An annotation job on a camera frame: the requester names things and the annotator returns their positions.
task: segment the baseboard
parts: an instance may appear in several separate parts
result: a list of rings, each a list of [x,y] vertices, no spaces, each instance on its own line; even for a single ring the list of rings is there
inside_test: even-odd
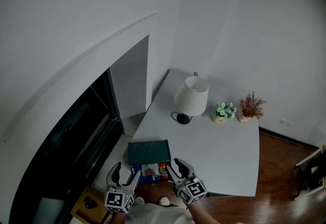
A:
[[[298,141],[298,140],[293,139],[293,138],[291,138],[291,137],[288,137],[288,136],[282,135],[282,134],[277,133],[277,132],[273,132],[273,131],[271,131],[271,130],[268,130],[268,129],[263,128],[263,127],[260,127],[260,126],[259,126],[259,131],[264,132],[264,133],[267,133],[267,134],[270,134],[270,135],[273,135],[273,136],[276,136],[276,137],[278,137],[278,138],[282,138],[282,139],[287,140],[287,141],[290,141],[290,142],[294,142],[294,143],[299,144],[299,145],[307,146],[307,147],[309,147],[309,148],[313,148],[313,149],[319,149],[319,147],[317,147],[317,146],[310,145],[310,144],[308,144],[308,143]]]
[[[226,195],[226,194],[209,192],[208,197],[209,198],[227,198],[227,197],[235,197],[235,196],[234,195]]]

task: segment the flower pot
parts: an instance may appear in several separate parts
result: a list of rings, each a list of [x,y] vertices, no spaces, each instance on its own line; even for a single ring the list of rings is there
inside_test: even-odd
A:
[[[239,112],[237,116],[238,116],[239,122],[241,122],[241,123],[246,122],[249,119],[248,117],[245,117],[242,112]]]
[[[225,117],[217,116],[215,111],[212,112],[211,118],[212,118],[212,121],[215,123],[224,123],[226,120]]]

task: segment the table lamp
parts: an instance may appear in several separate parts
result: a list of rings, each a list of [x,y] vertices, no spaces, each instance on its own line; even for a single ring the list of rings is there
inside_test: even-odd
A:
[[[180,111],[177,119],[172,118],[180,124],[187,124],[193,116],[201,115],[207,104],[208,83],[198,76],[188,77],[174,97],[174,104]]]

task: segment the potted plant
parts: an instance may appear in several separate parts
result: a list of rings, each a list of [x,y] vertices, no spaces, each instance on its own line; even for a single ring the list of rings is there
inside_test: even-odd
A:
[[[255,96],[255,91],[248,93],[245,99],[240,99],[241,113],[238,113],[240,122],[245,122],[248,118],[256,117],[258,120],[264,115],[262,104],[267,103],[264,99]]]
[[[232,102],[221,103],[221,105],[216,104],[211,114],[211,118],[215,123],[223,123],[227,119],[234,118],[235,112],[236,107],[233,107]]]

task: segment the shoe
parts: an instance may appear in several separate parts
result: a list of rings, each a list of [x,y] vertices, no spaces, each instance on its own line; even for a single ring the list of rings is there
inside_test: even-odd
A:
[[[170,201],[167,197],[161,197],[159,200],[158,200],[158,204],[160,206],[168,206],[170,205]]]
[[[137,197],[134,201],[134,205],[135,206],[140,206],[140,205],[144,205],[145,201],[142,197]]]

